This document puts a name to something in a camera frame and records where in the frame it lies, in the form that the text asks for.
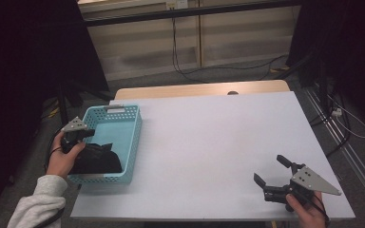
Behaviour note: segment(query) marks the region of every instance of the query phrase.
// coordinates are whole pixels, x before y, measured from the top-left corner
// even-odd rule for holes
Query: black curtain
[[[0,194],[38,128],[42,102],[56,96],[59,82],[108,90],[81,22],[74,0],[0,0]],[[61,26],[68,23],[79,26]]]
[[[286,64],[292,66],[310,53],[314,60],[299,71],[302,85],[315,81],[318,61],[323,61],[338,91],[365,117],[365,1],[305,1]]]

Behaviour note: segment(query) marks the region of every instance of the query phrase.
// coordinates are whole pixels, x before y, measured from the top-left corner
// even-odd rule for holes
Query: cable
[[[293,25],[295,26],[295,28],[296,28],[296,19],[295,19],[295,13],[293,12],[293,8],[294,8],[295,6],[292,6],[292,18],[293,18]]]
[[[64,214],[64,211],[65,211],[65,207],[58,210],[58,212],[55,215],[53,215],[51,218],[48,218],[47,220],[43,221],[41,224],[38,224],[34,228],[44,228],[44,227],[51,225],[52,222],[58,220]]]
[[[173,23],[173,67],[174,67],[174,69],[178,73],[180,73],[187,80],[191,80],[191,81],[196,81],[196,82],[208,84],[208,82],[205,82],[205,81],[202,81],[202,80],[188,78],[186,75],[187,74],[192,74],[192,73],[195,73],[195,72],[198,72],[198,71],[201,71],[201,70],[207,70],[207,69],[238,69],[238,70],[241,70],[241,69],[253,69],[253,68],[259,68],[259,67],[268,66],[268,71],[266,72],[265,75],[263,75],[261,78],[259,78],[259,81],[260,81],[260,80],[263,80],[266,76],[269,75],[269,71],[271,69],[272,63],[274,63],[276,60],[278,60],[280,58],[283,58],[283,57],[287,57],[288,56],[287,54],[280,55],[279,57],[277,57],[277,58],[275,58],[275,59],[273,59],[271,61],[268,61],[267,63],[264,63],[262,65],[259,65],[259,66],[250,66],[250,67],[212,66],[212,67],[204,67],[204,68],[194,69],[194,70],[188,71],[188,72],[183,72],[180,69],[179,59],[178,59],[178,55],[177,55],[177,41],[176,41],[177,40],[176,39],[177,29],[176,29],[176,19],[175,18],[172,18],[171,20],[172,20],[172,23]]]
[[[342,97],[341,93],[339,93],[339,98],[340,98],[340,101],[342,103],[342,106],[345,107],[345,103],[343,102],[343,97]],[[348,128],[351,129],[351,126],[350,126],[350,123],[349,123],[349,118],[348,118],[348,115],[347,115],[346,112],[343,113],[342,118],[343,118],[345,124],[348,126]],[[337,152],[337,150],[339,150],[349,140],[350,137],[351,137],[351,135],[349,134],[349,131],[346,131],[344,136],[343,136],[343,139],[339,142],[339,144],[333,150],[328,152],[325,155],[325,157],[327,159],[330,158],[335,152]]]
[[[202,80],[198,80],[198,79],[192,79],[192,78],[188,78],[183,72],[182,70],[180,69],[180,65],[179,65],[179,58],[177,56],[177,42],[176,42],[176,19],[175,18],[172,18],[171,19],[172,22],[173,22],[173,67],[174,69],[180,73],[185,79],[187,80],[191,80],[191,81],[194,81],[194,82],[199,82],[199,83],[205,83],[205,84],[208,84],[207,82],[205,81],[202,81]]]
[[[55,149],[53,149],[51,152],[49,152],[50,154],[52,154],[53,152],[55,152],[55,151],[62,151],[62,146],[60,146],[60,147],[57,147],[57,148],[55,148]]]
[[[355,118],[357,121],[359,121],[364,127],[365,127],[365,123],[362,122],[358,117],[356,117],[354,114],[352,114],[350,111],[346,110],[346,108],[344,108],[343,106],[339,105],[333,98],[331,98],[330,96],[328,96],[329,99],[331,99],[334,103],[336,103],[336,105],[338,107],[340,107],[343,111],[345,111],[347,114],[351,115],[353,118]],[[354,136],[356,137],[359,137],[361,139],[365,139],[365,136],[360,136],[360,135],[357,135],[355,132],[353,132],[351,129],[349,129],[347,126],[345,126],[340,120],[339,118],[336,116],[336,120],[338,121],[338,123],[340,125],[343,126],[343,128],[345,128],[347,131],[349,131],[351,134],[353,134]]]
[[[310,123],[310,126],[317,126],[317,125],[319,125],[319,124],[322,124],[322,123],[324,123],[324,122],[326,122],[326,121],[328,121],[328,119],[330,118],[331,116],[326,116],[326,117],[324,117],[324,119],[322,119],[321,121],[319,121],[319,122],[317,122],[317,123]]]
[[[327,212],[325,211],[325,206],[324,206],[324,203],[322,202],[322,200],[319,200],[318,199],[318,201],[321,203],[321,206],[322,206],[322,209],[321,209],[313,201],[307,199],[306,197],[304,197],[303,195],[301,195],[298,191],[295,190],[294,192],[297,193],[297,196],[301,197],[302,199],[304,199],[305,201],[307,201],[307,203],[309,203],[311,206],[313,206],[314,208],[316,208],[319,211],[319,213],[321,213],[321,215],[325,217],[325,227],[328,227],[330,225],[331,220],[328,217]]]
[[[48,149],[47,149],[47,152],[46,152],[46,163],[44,164],[44,170],[46,171],[47,173],[47,169],[48,169],[48,165],[49,165],[49,159],[51,158],[51,147],[52,147],[52,143],[54,142],[54,139],[55,137],[58,135],[58,133],[61,131],[63,127],[61,126],[60,128],[58,128],[55,133],[51,136],[51,139],[49,140],[49,143],[48,143]]]
[[[318,117],[320,117],[320,115],[317,115],[316,117],[314,117],[313,119],[311,119],[310,121],[308,121],[308,122],[309,122],[309,124],[310,124],[311,122],[315,121],[316,119],[318,119]]]

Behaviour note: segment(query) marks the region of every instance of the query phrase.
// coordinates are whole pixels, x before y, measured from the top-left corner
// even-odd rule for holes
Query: electrical outlet
[[[177,0],[176,9],[188,9],[188,0]]]
[[[177,8],[176,1],[166,1],[165,2],[165,9],[166,10],[175,10]]]

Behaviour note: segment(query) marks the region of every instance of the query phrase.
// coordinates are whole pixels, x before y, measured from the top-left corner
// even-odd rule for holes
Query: light blue basket
[[[89,129],[96,130],[94,136],[84,141],[99,145],[112,143],[111,151],[120,158],[123,172],[72,174],[67,177],[75,183],[130,183],[142,126],[139,107],[134,104],[93,106],[87,110],[83,122]]]

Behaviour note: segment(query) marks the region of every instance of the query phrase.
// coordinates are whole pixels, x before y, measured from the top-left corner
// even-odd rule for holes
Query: white sweater
[[[45,175],[38,179],[34,194],[21,198],[11,216],[8,227],[35,227],[53,217],[65,207],[67,182],[55,175]],[[61,219],[57,219],[47,227],[61,227]]]

